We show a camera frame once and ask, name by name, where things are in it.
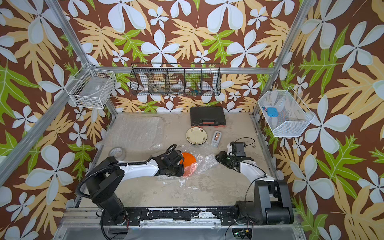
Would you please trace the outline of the clear bubble wrap sheet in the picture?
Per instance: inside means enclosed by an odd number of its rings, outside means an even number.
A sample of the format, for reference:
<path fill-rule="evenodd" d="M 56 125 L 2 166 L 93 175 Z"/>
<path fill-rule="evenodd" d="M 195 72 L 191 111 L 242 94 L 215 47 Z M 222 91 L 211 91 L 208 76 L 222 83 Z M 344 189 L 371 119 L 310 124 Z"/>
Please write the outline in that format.
<path fill-rule="evenodd" d="M 153 160 L 156 163 L 156 161 L 154 160 L 154 157 L 169 153 L 172 150 L 180 150 L 181 153 L 190 153 L 196 158 L 197 163 L 198 163 L 198 167 L 197 167 L 196 171 L 191 176 L 201 174 L 201 173 L 209 170 L 210 168 L 215 167 L 218 164 L 218 162 L 216 162 L 216 160 L 215 160 L 215 155 L 213 153 L 211 153 L 209 150 L 202 152 L 200 149 L 186 149 L 186 148 L 182 148 L 180 146 L 177 146 L 175 144 L 171 145 L 167 150 L 165 150 L 165 152 L 157 154 L 155 156 L 151 156 L 151 160 Z M 181 178 L 189 178 L 189 177 L 183 177 L 183 176 L 182 177 L 155 176 L 155 177 L 159 180 L 176 180 L 176 179 L 181 179 Z"/>

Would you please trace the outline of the cream dinner plate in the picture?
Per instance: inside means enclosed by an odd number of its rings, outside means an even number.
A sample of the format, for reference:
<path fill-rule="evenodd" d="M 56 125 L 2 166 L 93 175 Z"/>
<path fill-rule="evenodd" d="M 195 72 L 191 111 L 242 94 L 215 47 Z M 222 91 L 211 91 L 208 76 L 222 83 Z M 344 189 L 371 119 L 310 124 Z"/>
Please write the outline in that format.
<path fill-rule="evenodd" d="M 202 145 L 207 141 L 207 132 L 199 127 L 193 127 L 187 130 L 186 139 L 190 144 Z"/>

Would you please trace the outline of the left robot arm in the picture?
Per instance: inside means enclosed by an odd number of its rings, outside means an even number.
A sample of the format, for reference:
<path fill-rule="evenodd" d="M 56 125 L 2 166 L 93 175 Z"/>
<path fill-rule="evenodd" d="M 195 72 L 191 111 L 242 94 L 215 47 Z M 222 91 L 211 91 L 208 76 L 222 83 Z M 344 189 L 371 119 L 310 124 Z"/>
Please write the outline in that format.
<path fill-rule="evenodd" d="M 103 211 L 103 224 L 119 225 L 128 220 L 126 207 L 115 194 L 120 183 L 141 177 L 181 177 L 185 172 L 184 160 L 176 145 L 159 156 L 141 162 L 124 162 L 107 157 L 79 182 L 76 194 L 90 199 Z"/>

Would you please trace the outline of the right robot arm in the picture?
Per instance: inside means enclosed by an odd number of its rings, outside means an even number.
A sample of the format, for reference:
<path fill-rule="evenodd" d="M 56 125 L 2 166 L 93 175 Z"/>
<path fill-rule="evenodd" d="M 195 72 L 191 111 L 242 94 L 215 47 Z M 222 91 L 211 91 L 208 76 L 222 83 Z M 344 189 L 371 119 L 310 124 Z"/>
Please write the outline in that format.
<path fill-rule="evenodd" d="M 235 219 L 259 226 L 293 224 L 295 217 L 287 183 L 269 176 L 253 158 L 246 156 L 245 147 L 243 142 L 231 142 L 226 152 L 215 156 L 218 163 L 250 181 L 245 200 L 235 203 Z"/>

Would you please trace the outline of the orange plastic plate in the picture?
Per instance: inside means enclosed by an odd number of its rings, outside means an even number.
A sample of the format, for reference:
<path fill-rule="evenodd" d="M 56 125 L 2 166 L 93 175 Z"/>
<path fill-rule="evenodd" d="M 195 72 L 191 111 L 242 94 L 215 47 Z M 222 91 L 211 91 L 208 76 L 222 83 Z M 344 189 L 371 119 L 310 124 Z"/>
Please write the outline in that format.
<path fill-rule="evenodd" d="M 184 158 L 184 174 L 183 177 L 191 176 L 197 169 L 198 163 L 196 158 L 190 153 L 182 153 Z"/>

